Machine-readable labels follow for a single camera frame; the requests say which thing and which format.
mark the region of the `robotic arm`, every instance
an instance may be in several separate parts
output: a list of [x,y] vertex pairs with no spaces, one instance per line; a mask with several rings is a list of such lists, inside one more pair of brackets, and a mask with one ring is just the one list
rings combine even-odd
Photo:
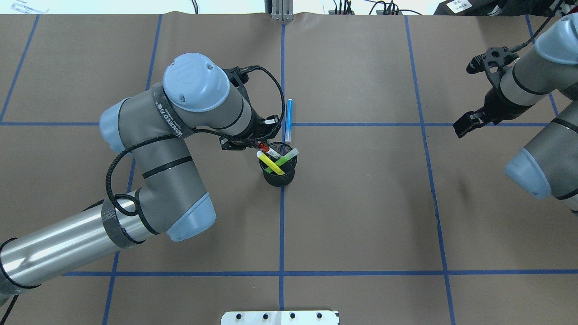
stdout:
[[[260,117],[243,83],[263,70],[281,93],[281,116]],[[264,68],[222,70],[207,57],[187,53],[167,67],[162,83],[126,98],[102,114],[100,129],[121,153],[107,174],[108,198],[52,226],[0,246],[0,305],[55,276],[166,232],[182,241],[209,228],[216,215],[184,138],[198,132],[220,135],[223,150],[256,147],[281,127],[284,98]],[[213,130],[199,129],[206,125]],[[112,193],[110,177],[131,152],[146,187]]]
[[573,212],[578,211],[577,30],[578,14],[570,14],[540,36],[522,58],[507,47],[491,47],[474,57],[466,70],[485,71],[492,89],[482,108],[464,114],[453,125],[462,138],[489,123],[519,117],[556,89],[562,92],[573,102],[518,152],[505,173],[534,197],[552,195]]

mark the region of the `blue marker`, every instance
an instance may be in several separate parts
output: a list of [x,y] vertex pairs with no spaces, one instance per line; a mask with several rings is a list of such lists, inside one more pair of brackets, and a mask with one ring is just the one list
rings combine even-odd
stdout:
[[287,120],[285,123],[285,142],[291,142],[291,118],[293,116],[293,99],[287,100]]

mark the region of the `silver metal tube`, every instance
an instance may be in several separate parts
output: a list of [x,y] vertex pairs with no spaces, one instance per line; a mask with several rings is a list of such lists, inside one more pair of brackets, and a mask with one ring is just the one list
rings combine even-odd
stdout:
[[[127,210],[134,208],[128,200],[119,200],[119,203]],[[0,263],[8,277],[19,285],[35,286],[120,250],[102,225],[101,207],[98,205],[6,244],[0,252]],[[134,240],[152,236],[138,216],[125,216],[118,211],[117,215]]]

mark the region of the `pen holder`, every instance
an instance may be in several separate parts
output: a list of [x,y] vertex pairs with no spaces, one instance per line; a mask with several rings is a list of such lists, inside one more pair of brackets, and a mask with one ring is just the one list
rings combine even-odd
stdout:
[[[278,152],[279,154],[281,154],[282,156],[285,156],[285,154],[287,154],[293,149],[290,145],[283,142],[270,143],[269,147]],[[265,163],[262,162],[261,160],[259,160],[259,166],[261,166],[261,169],[263,170],[263,177],[265,178],[267,183],[275,187],[285,186],[291,183],[293,177],[295,177],[295,166],[297,166],[297,156],[289,159],[286,163],[279,166],[279,168],[281,168],[281,170],[285,172],[284,175],[277,175],[275,172],[267,173],[265,171],[265,169],[267,169],[267,165],[265,165]]]

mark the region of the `light blue joint cap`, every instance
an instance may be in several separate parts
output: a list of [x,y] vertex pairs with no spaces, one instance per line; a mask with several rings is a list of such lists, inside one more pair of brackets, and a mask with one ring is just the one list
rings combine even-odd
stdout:
[[227,99],[230,82],[225,72],[199,53],[175,58],[162,77],[166,96],[191,112],[206,112]]
[[578,64],[578,13],[558,20],[538,37],[534,48],[548,61]]
[[102,138],[108,142],[110,148],[116,153],[121,153],[121,151],[126,149],[120,139],[120,132],[118,131],[118,114],[120,113],[120,107],[128,98],[130,97],[123,99],[104,111],[98,124],[98,127],[101,129]]
[[205,193],[181,218],[166,231],[172,241],[180,242],[209,229],[217,220],[209,193]]
[[504,173],[535,198],[542,200],[552,194],[546,175],[525,148],[506,164]]

